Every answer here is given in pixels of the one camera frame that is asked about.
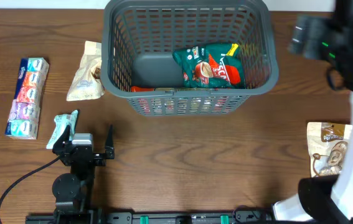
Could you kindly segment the brown dried food pouch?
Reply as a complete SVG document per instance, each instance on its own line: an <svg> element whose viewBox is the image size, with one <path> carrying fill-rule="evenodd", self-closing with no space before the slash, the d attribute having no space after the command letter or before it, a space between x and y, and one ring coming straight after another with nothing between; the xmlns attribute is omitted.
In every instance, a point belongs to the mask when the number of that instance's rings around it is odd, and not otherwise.
<svg viewBox="0 0 353 224"><path fill-rule="evenodd" d="M352 128L350 124L325 122L307 124L311 177L341 173Z"/></svg>

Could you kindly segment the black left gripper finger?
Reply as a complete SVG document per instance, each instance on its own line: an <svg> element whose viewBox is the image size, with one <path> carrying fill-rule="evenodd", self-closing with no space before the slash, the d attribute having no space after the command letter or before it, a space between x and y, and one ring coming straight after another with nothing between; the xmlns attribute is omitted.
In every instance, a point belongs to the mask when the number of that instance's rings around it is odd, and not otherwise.
<svg viewBox="0 0 353 224"><path fill-rule="evenodd" d="M53 145L52 152L54 154L63 154L66 151L66 147L69 145L70 140L70 125L67 125L63 133L60 135L58 140Z"/></svg>
<svg viewBox="0 0 353 224"><path fill-rule="evenodd" d="M115 148L113 143L113 125L108 130L107 139L105 141L105 154L107 159L115 158Z"/></svg>

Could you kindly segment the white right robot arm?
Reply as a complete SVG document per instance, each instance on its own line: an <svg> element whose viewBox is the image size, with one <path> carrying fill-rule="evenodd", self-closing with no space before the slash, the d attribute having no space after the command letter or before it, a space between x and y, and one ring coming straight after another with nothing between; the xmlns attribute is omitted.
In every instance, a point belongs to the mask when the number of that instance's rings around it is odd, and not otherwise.
<svg viewBox="0 0 353 224"><path fill-rule="evenodd" d="M204 44L238 49L241 85L182 89L172 58L196 60ZM227 114L247 98L270 91L279 69L270 12L263 1L110 1L104 11L101 82L145 116ZM292 53L326 61L351 91L353 124L353 1L337 1L330 18L298 18ZM279 222L353 223L353 130L337 176L303 179L298 193L273 206Z"/></svg>

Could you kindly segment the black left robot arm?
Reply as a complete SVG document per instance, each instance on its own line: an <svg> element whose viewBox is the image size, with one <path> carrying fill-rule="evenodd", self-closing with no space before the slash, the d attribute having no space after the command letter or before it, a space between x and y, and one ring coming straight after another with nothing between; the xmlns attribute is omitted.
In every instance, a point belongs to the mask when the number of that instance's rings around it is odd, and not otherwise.
<svg viewBox="0 0 353 224"><path fill-rule="evenodd" d="M52 193L57 212L84 213L91 209L95 168L105 166L107 156L93 152L92 135L74 143L70 140L70 134L71 127L68 125L52 149L62 164L70 168L70 172L56 178Z"/></svg>

